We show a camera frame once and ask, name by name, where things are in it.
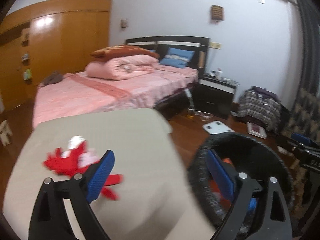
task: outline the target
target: blue object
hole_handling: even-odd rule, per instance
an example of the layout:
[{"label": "blue object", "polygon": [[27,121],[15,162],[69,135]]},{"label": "blue object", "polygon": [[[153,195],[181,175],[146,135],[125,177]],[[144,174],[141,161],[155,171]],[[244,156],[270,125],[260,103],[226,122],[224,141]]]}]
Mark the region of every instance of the blue object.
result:
[{"label": "blue object", "polygon": [[[223,198],[229,200],[230,202],[233,202],[235,185],[233,184],[233,181],[230,179],[223,166],[218,161],[216,153],[213,150],[208,151],[205,162]],[[256,206],[257,200],[255,198],[252,198],[249,203],[248,211],[254,210]]]},{"label": "blue object", "polygon": [[115,165],[115,155],[113,151],[108,151],[107,156],[102,158],[104,158],[102,163],[99,163],[99,168],[88,183],[88,194],[86,199],[89,204],[98,198],[107,177]]},{"label": "blue object", "polygon": [[167,55],[159,62],[160,65],[185,68],[192,59],[194,51],[169,48]]},{"label": "blue object", "polygon": [[303,143],[306,146],[311,146],[312,145],[311,139],[303,136],[302,134],[292,133],[291,134],[291,138],[293,140],[296,140],[297,142]]}]

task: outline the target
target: wooden wardrobe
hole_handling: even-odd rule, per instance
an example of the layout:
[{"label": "wooden wardrobe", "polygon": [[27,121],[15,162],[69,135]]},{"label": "wooden wardrobe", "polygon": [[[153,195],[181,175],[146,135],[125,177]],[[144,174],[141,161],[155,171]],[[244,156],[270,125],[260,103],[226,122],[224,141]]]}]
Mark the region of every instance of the wooden wardrobe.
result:
[{"label": "wooden wardrobe", "polygon": [[[49,0],[7,15],[0,25],[0,91],[10,110],[35,98],[53,71],[84,70],[108,46],[112,0]],[[23,79],[30,69],[32,78]]]}]

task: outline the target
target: bottle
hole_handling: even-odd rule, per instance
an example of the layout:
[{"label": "bottle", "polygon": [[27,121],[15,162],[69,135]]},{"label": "bottle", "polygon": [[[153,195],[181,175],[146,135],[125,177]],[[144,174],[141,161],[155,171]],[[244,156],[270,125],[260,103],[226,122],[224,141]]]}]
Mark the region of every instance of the bottle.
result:
[{"label": "bottle", "polygon": [[191,108],[188,109],[187,112],[187,118],[189,119],[193,119],[194,115],[193,115],[193,110]]},{"label": "bottle", "polygon": [[222,78],[221,68],[218,68],[218,71],[216,72],[216,74],[217,74],[217,79],[218,79],[218,80],[221,80],[221,78]]}]

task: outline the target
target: light switch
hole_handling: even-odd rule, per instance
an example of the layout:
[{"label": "light switch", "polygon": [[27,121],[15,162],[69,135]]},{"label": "light switch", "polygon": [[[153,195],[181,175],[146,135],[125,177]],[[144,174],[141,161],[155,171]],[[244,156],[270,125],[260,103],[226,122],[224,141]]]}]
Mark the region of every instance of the light switch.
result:
[{"label": "light switch", "polygon": [[28,80],[28,72],[27,71],[25,71],[23,73],[23,80]]},{"label": "light switch", "polygon": [[209,47],[210,47],[210,48],[213,48],[213,49],[221,49],[221,43],[210,42],[210,43],[209,43]]}]

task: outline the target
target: blue gripper pad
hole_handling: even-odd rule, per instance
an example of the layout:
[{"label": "blue gripper pad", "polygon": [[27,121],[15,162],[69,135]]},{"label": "blue gripper pad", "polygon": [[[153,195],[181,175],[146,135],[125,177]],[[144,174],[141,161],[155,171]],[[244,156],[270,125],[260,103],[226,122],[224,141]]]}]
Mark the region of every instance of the blue gripper pad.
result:
[{"label": "blue gripper pad", "polygon": [[[221,195],[230,202],[233,202],[235,185],[233,184],[233,181],[230,179],[223,166],[217,160],[217,157],[215,153],[213,153],[213,150],[208,151],[205,161],[213,180],[216,182],[220,190]],[[248,211],[254,210],[256,206],[257,200],[255,198],[252,198],[250,200]]]},{"label": "blue gripper pad", "polygon": [[310,140],[310,138],[307,138],[307,137],[303,136],[302,134],[292,133],[291,138],[296,140],[297,142],[303,143],[306,146],[311,146],[312,141]]},{"label": "blue gripper pad", "polygon": [[108,150],[101,158],[99,165],[100,166],[98,167],[97,171],[94,173],[91,180],[87,184],[88,194],[86,199],[89,204],[93,200],[96,200],[98,198],[107,177],[109,176],[110,172],[113,169],[113,166],[115,165],[115,155],[113,151]]}]

